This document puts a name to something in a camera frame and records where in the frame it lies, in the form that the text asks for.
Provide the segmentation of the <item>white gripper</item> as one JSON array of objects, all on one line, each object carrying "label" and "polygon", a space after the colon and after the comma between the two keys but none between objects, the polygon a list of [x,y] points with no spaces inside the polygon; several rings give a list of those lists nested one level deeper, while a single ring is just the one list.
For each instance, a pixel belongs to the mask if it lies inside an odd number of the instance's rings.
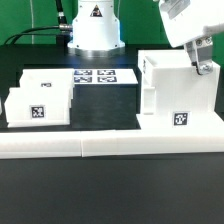
[{"label": "white gripper", "polygon": [[191,64],[197,73],[213,71],[214,34],[224,32],[224,0],[153,0],[172,47],[185,44]]}]

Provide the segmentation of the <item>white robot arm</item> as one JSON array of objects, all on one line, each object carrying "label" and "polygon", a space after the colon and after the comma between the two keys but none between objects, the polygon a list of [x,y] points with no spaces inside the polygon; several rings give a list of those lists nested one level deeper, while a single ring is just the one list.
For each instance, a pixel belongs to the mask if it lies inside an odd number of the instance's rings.
[{"label": "white robot arm", "polygon": [[[172,47],[185,48],[200,75],[213,71],[212,36],[224,32],[224,0],[153,0]],[[78,0],[68,48],[94,57],[121,50],[120,21],[114,0]]]}]

